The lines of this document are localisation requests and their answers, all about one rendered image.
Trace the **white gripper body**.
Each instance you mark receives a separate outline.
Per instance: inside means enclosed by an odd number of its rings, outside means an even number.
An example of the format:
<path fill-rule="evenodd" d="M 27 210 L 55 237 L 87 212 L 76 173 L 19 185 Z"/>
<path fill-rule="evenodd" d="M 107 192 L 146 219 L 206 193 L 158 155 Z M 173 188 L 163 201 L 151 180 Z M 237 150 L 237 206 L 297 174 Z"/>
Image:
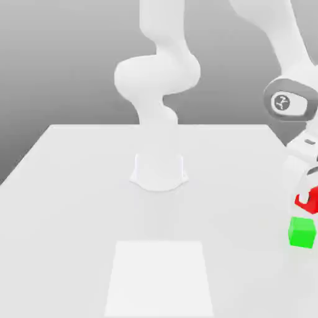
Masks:
<path fill-rule="evenodd" d="M 284 163 L 287 186 L 292 194 L 310 191 L 318 186 L 318 161 L 306 162 L 300 158 L 287 158 Z"/>

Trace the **small red cube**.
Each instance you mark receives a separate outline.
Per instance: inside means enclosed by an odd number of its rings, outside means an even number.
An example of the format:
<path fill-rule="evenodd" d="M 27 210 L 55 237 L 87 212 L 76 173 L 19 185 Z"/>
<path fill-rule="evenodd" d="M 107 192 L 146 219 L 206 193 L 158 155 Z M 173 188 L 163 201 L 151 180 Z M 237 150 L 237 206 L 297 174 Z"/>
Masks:
<path fill-rule="evenodd" d="M 307 203 L 302 203 L 299 201 L 299 194 L 295 197 L 294 203 L 295 205 L 299 206 L 300 208 L 311 214 L 318 213 L 318 186 L 312 188 L 309 191 L 309 198 Z"/>

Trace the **small green cube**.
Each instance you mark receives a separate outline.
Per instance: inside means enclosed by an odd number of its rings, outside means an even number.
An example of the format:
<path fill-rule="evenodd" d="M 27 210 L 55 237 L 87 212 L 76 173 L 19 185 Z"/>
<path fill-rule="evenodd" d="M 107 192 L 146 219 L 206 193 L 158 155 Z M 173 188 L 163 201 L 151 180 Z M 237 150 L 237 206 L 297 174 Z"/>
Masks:
<path fill-rule="evenodd" d="M 312 248 L 316 237 L 316 227 L 312 219 L 292 217 L 289 229 L 289 244 L 295 247 Z"/>

